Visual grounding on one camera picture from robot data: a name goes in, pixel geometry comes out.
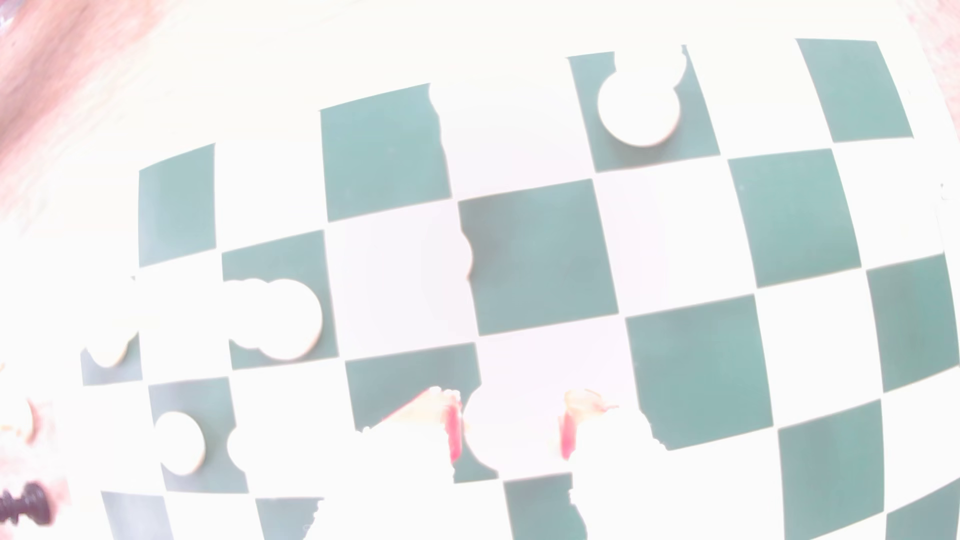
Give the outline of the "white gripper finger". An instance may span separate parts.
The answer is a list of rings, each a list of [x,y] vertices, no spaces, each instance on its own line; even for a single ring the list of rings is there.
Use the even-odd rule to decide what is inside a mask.
[[[567,390],[562,399],[560,449],[585,537],[690,539],[683,500],[689,483],[642,410],[587,388]]]
[[[460,392],[431,386],[321,460],[305,539],[449,539]]]

